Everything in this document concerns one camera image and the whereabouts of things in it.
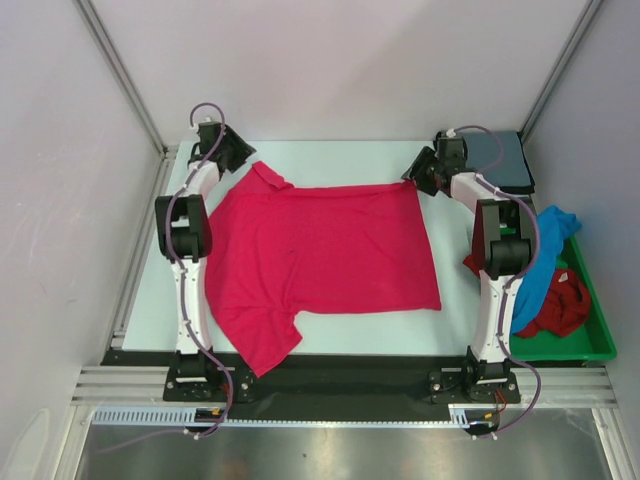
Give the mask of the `pink t shirt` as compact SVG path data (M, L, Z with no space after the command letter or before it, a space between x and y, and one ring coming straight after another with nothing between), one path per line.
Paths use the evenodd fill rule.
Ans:
M206 299L257 376L301 342L300 312L442 307L418 193L409 182L298 188L257 162L209 225Z

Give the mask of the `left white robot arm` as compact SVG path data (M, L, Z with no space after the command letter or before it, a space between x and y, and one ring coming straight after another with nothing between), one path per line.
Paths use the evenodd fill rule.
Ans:
M226 172L242 167L255 149L222 121L207 118L191 127L186 177L172 195L155 199L161 255L170 263L177 297L178 332L165 380L169 402L210 401L229 386L224 367L213 357L204 280L213 234L206 200Z

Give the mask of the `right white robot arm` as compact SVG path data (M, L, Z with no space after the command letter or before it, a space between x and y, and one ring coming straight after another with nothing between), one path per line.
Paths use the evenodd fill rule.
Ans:
M498 166L504 157L499 137L470 125L438 133L434 145L423 148L402 176L419 191L431 196L442 192L474 214L471 259L480 280L478 321L461 369L430 375L435 403L459 398L489 403L499 390L517 388L510 372L513 314L523 277L539 257L540 232L531 202L503 191L467 165L469 148L462 133L468 129L496 143L498 157L488 167Z

